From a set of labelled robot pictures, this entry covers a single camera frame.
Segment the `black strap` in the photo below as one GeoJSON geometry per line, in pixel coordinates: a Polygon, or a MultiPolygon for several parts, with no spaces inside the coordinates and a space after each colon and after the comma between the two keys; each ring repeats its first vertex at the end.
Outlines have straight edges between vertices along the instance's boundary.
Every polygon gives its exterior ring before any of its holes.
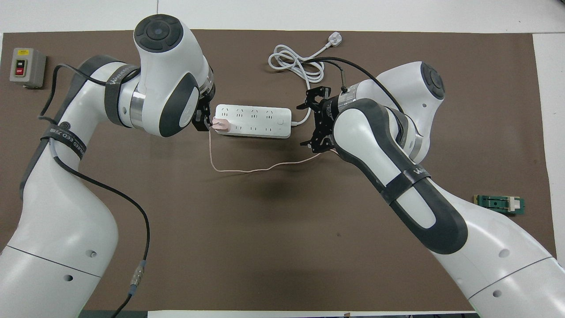
{"type": "Polygon", "coordinates": [[[138,68],[138,66],[132,64],[122,65],[118,67],[112,76],[110,76],[108,81],[106,81],[106,90],[104,91],[104,108],[106,109],[108,119],[116,125],[127,127],[121,121],[118,109],[121,84],[129,74],[135,72],[138,68]]]}
{"type": "Polygon", "coordinates": [[[55,124],[50,124],[40,139],[53,138],[71,148],[75,154],[82,159],[86,152],[86,145],[72,131],[66,130],[55,124]]]}
{"type": "Polygon", "coordinates": [[[430,178],[431,175],[420,165],[413,165],[394,177],[381,191],[381,196],[390,205],[396,201],[404,192],[408,191],[414,183],[430,178]]]}

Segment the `white cable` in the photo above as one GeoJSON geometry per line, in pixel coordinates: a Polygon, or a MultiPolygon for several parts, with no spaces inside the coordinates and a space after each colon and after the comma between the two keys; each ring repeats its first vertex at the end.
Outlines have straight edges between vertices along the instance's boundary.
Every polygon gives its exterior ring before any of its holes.
{"type": "MultiPolygon", "coordinates": [[[[269,66],[273,70],[276,71],[289,70],[295,73],[296,75],[300,76],[300,78],[306,82],[306,88],[310,89],[310,83],[319,83],[321,82],[322,79],[324,79],[324,63],[322,62],[308,63],[307,65],[317,69],[317,71],[309,72],[304,69],[304,67],[302,66],[302,62],[311,58],[315,58],[330,46],[339,45],[341,43],[341,40],[342,40],[341,35],[338,32],[333,32],[332,35],[328,37],[328,43],[324,45],[324,47],[322,47],[319,51],[317,51],[316,53],[312,54],[309,57],[302,57],[288,46],[279,44],[275,46],[275,49],[273,50],[273,54],[269,56],[267,62],[269,63],[269,66]],[[275,61],[278,63],[278,66],[273,64],[272,62],[273,59],[275,59],[275,61]]],[[[310,111],[311,111],[310,108],[308,108],[308,112],[306,113],[306,116],[301,121],[291,122],[290,125],[298,126],[300,124],[303,124],[310,116],[310,111]]]]}
{"type": "Polygon", "coordinates": [[[308,158],[308,159],[304,159],[304,160],[296,161],[296,162],[281,162],[281,163],[278,163],[278,164],[274,164],[274,165],[272,165],[272,166],[270,166],[269,168],[266,168],[266,169],[255,169],[255,170],[218,170],[218,169],[216,168],[216,166],[214,165],[214,162],[212,161],[212,132],[211,132],[211,131],[208,132],[208,148],[209,148],[209,150],[210,150],[210,164],[212,165],[212,168],[214,168],[214,170],[216,170],[217,172],[252,173],[252,172],[258,172],[258,171],[267,171],[267,170],[271,170],[271,169],[273,169],[274,167],[281,166],[281,165],[296,165],[296,164],[301,164],[301,163],[303,163],[303,162],[312,160],[312,159],[316,158],[317,156],[321,155],[321,153],[318,153],[318,154],[316,154],[316,155],[314,155],[314,156],[312,156],[312,157],[310,157],[310,158],[308,158]]]}

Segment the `pink plug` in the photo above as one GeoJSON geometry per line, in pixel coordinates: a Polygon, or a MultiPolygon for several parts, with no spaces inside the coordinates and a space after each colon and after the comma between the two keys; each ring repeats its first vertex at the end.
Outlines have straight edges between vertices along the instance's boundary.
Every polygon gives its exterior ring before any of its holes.
{"type": "Polygon", "coordinates": [[[215,117],[212,119],[212,128],[214,130],[229,131],[231,127],[232,125],[228,122],[227,119],[218,119],[215,117]]]}

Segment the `emergency stop switch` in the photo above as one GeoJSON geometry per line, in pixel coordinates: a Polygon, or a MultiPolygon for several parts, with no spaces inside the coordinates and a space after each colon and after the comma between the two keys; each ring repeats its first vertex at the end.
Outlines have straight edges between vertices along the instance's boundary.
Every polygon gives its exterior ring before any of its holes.
{"type": "Polygon", "coordinates": [[[27,88],[43,86],[46,57],[36,49],[15,48],[10,81],[27,88]]]}

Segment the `power strip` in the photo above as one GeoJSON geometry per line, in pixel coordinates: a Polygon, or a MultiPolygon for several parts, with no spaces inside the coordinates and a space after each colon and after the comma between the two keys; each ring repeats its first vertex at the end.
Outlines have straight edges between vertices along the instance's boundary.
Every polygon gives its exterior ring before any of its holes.
{"type": "Polygon", "coordinates": [[[215,119],[229,122],[227,129],[218,130],[220,135],[288,138],[292,113],[288,108],[220,104],[215,119]]]}

